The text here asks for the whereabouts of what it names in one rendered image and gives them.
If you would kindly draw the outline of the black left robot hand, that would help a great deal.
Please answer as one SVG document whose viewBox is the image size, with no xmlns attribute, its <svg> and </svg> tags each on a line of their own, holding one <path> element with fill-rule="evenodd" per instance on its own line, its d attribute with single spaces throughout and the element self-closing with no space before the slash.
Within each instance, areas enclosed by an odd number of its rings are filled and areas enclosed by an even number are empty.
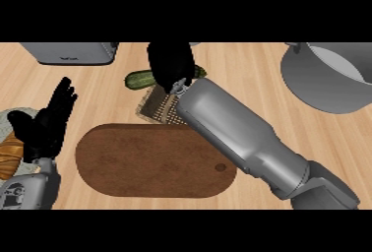
<svg viewBox="0 0 372 252">
<path fill-rule="evenodd" d="M 24 142 L 24 162 L 31 163 L 39 158 L 55 158 L 59 155 L 76 100 L 71 80 L 64 77 L 48 107 L 36 117 L 20 110 L 8 113 L 15 136 Z"/>
</svg>

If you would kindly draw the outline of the green squash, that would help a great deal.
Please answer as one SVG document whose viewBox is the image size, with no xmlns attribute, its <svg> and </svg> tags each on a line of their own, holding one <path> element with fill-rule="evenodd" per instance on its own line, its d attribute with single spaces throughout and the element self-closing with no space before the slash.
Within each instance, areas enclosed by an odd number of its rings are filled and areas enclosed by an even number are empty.
<svg viewBox="0 0 372 252">
<path fill-rule="evenodd" d="M 201 66 L 195 66 L 195 76 L 194 78 L 204 78 L 207 76 L 207 71 Z M 155 78 L 152 77 L 152 72 L 149 70 L 141 70 L 132 72 L 126 79 L 126 87 L 130 90 L 142 90 L 155 85 Z"/>
</svg>

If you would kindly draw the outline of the grey metal pot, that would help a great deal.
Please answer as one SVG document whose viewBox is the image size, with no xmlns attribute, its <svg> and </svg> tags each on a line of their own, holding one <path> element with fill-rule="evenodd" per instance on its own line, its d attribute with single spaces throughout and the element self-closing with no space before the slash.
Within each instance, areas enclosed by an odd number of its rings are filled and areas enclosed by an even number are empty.
<svg viewBox="0 0 372 252">
<path fill-rule="evenodd" d="M 372 42 L 287 42 L 281 72 L 297 98 L 344 114 L 372 104 Z"/>
</svg>

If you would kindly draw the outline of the grey toaster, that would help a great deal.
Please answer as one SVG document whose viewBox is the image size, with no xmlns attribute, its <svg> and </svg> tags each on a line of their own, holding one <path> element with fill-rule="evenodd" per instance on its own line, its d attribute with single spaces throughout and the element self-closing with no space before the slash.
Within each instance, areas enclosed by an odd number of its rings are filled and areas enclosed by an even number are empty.
<svg viewBox="0 0 372 252">
<path fill-rule="evenodd" d="M 117 42 L 23 42 L 21 45 L 45 65 L 110 65 Z"/>
</svg>

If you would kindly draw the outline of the golden brown croissant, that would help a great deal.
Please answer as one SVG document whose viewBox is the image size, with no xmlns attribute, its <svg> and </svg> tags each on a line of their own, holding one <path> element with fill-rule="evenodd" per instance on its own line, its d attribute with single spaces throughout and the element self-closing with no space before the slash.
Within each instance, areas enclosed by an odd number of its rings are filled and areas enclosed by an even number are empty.
<svg viewBox="0 0 372 252">
<path fill-rule="evenodd" d="M 17 173 L 24 157 L 24 142 L 11 133 L 0 143 L 0 179 L 8 180 Z"/>
</svg>

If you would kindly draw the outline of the brown wooden cutting board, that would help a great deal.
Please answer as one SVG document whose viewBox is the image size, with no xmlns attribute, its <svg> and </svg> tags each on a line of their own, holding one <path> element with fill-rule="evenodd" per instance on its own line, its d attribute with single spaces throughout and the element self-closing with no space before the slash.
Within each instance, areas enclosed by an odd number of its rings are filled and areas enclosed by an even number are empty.
<svg viewBox="0 0 372 252">
<path fill-rule="evenodd" d="M 237 167 L 186 125 L 105 124 L 76 148 L 87 185 L 116 197 L 209 198 L 234 184 Z"/>
</svg>

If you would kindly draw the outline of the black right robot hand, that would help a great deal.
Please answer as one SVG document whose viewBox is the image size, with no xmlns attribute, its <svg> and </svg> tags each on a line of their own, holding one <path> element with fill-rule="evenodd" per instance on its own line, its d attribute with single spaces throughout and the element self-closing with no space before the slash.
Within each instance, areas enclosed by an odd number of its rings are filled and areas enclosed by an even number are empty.
<svg viewBox="0 0 372 252">
<path fill-rule="evenodd" d="M 185 85 L 191 86 L 195 77 L 195 60 L 188 42 L 157 42 L 147 48 L 148 62 L 152 77 L 170 94 L 173 85 L 186 79 Z"/>
</svg>

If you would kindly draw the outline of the brown wicker basket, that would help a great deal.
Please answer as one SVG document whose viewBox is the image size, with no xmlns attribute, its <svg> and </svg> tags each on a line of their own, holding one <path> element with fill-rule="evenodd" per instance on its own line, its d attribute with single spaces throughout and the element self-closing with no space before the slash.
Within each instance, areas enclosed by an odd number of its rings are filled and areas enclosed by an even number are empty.
<svg viewBox="0 0 372 252">
<path fill-rule="evenodd" d="M 185 125 L 176 113 L 178 102 L 179 98 L 167 94 L 160 85 L 151 86 L 138 106 L 138 117 L 152 124 Z"/>
</svg>

